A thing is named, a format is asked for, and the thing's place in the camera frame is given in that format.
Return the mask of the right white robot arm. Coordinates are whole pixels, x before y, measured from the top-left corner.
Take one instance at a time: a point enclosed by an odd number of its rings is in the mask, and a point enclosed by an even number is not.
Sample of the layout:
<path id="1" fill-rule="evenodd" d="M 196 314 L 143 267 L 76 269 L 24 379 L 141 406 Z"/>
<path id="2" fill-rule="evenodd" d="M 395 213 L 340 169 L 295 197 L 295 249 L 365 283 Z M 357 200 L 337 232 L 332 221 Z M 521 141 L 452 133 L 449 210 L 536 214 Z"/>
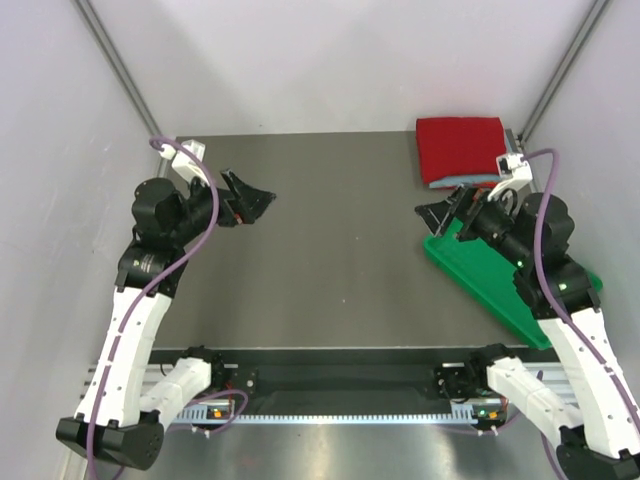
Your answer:
<path id="1" fill-rule="evenodd" d="M 553 447 L 566 478 L 638 478 L 639 405 L 608 342 L 592 278 L 568 253 L 575 223 L 566 203 L 532 193 L 511 212 L 486 191 L 459 187 L 415 212 L 435 237 L 459 221 L 458 241 L 479 240 L 514 267 L 515 290 L 550 340 L 576 403 L 545 386 L 503 344 L 469 355 L 469 388 L 513 404 Z"/>

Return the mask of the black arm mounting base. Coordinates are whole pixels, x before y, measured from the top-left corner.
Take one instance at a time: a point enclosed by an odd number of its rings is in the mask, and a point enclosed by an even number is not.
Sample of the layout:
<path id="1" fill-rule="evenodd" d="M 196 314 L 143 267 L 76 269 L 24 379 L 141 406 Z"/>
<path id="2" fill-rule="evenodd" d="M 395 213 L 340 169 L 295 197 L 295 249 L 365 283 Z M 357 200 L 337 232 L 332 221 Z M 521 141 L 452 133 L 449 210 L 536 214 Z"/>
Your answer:
<path id="1" fill-rule="evenodd" d="M 216 349 L 223 384 L 245 391 L 244 413 L 443 413 L 489 397 L 465 369 L 471 347 Z M 462 363 L 460 376 L 437 365 Z"/>

